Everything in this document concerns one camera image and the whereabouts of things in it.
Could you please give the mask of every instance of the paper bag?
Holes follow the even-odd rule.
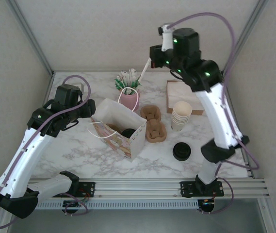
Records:
[[[105,99],[99,104],[91,120],[98,122],[93,124],[97,134],[100,137],[106,137],[101,140],[118,154],[132,161],[142,150],[146,136],[146,119],[124,105]],[[135,132],[130,138],[126,138],[106,124],[117,126],[121,132],[125,129],[134,129]]]

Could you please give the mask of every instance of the bag handle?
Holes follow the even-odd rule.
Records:
[[[137,92],[135,89],[133,89],[133,88],[131,88],[131,87],[125,87],[124,89],[122,89],[122,91],[120,92],[120,95],[119,95],[119,97],[118,97],[118,101],[117,101],[117,102],[119,103],[120,97],[122,96],[123,91],[126,90],[126,89],[133,90],[133,91],[137,94],[137,101],[136,101],[135,106],[134,106],[133,109],[132,109],[132,111],[134,111],[134,109],[136,108],[136,106],[137,106],[137,104],[138,104],[138,101],[139,101],[139,94],[138,94],[138,92]]]
[[[88,130],[88,131],[89,131],[89,133],[90,133],[90,134],[92,134],[93,136],[95,136],[95,137],[97,137],[97,138],[100,138],[100,139],[104,139],[104,138],[111,137],[112,135],[114,135],[114,134],[116,134],[116,133],[117,133],[117,131],[115,131],[113,134],[111,134],[111,135],[109,135],[109,136],[106,136],[106,137],[99,137],[99,136],[97,136],[97,135],[93,134],[92,132],[90,132],[90,130],[89,130],[89,128],[88,128],[88,126],[89,126],[89,125],[98,124],[98,123],[103,123],[103,122],[102,122],[102,121],[98,121],[98,122],[91,122],[91,123],[89,123],[89,124],[87,125],[87,130]]]

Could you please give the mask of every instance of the pink cup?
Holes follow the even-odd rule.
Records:
[[[133,95],[125,95],[124,93],[121,94],[120,96],[120,101],[121,104],[124,106],[128,107],[130,110],[134,108],[137,102],[137,93],[134,93]],[[139,108],[139,100],[137,103],[137,106],[135,107],[134,111],[136,111]]]

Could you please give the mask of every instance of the marble table surface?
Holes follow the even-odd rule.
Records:
[[[117,100],[119,92],[114,86],[117,72],[56,73],[50,99],[54,97],[57,86],[72,74],[87,79],[91,86],[91,99],[95,100],[96,105],[105,98]],[[42,155],[32,178],[50,178],[63,170],[71,171],[81,179],[194,178],[203,161],[200,147],[213,138],[213,133],[208,118],[204,115],[191,116],[181,132],[175,133],[171,130],[171,114],[166,113],[166,83],[173,79],[169,72],[147,72],[142,81],[140,108],[147,104],[159,106],[162,123],[167,130],[167,139],[164,142],[151,144],[145,140],[143,150],[130,162],[88,132],[86,126],[90,123],[89,118],[81,119],[76,127],[58,134]],[[68,81],[80,82],[77,78]],[[190,145],[192,154],[187,161],[180,162],[173,157],[172,148],[177,142]],[[244,165],[240,150],[230,160]],[[224,163],[219,176],[244,178],[248,174],[244,168]]]

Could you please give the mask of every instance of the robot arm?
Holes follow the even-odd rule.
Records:
[[[235,135],[230,128],[223,108],[227,109],[231,119],[232,113],[227,99],[225,105],[221,99],[223,76],[214,61],[201,59],[198,33],[191,28],[167,30],[167,26],[165,24],[158,28],[163,38],[162,45],[150,47],[151,67],[167,67],[174,77],[189,85],[201,101],[211,123],[214,139],[201,148],[204,162],[195,182],[203,196],[215,184],[221,161],[231,157],[235,149],[240,147],[236,139],[244,144],[249,139],[240,133],[234,120]]]
[[[79,178],[74,174],[63,171],[56,177],[39,183],[30,184],[30,177],[39,162],[45,148],[57,137],[60,131],[65,131],[78,124],[78,118],[90,117],[95,113],[93,100],[88,100],[83,106],[73,111],[60,114],[48,122],[39,134],[24,150],[25,144],[39,127],[53,114],[69,109],[81,103],[82,92],[78,87],[62,84],[57,88],[55,99],[49,100],[43,107],[35,110],[28,121],[22,143],[9,166],[0,177],[0,206],[19,218],[27,217],[38,203],[59,193],[74,195],[78,189]],[[6,185],[2,185],[8,171],[13,167],[20,152],[23,155],[15,165]]]

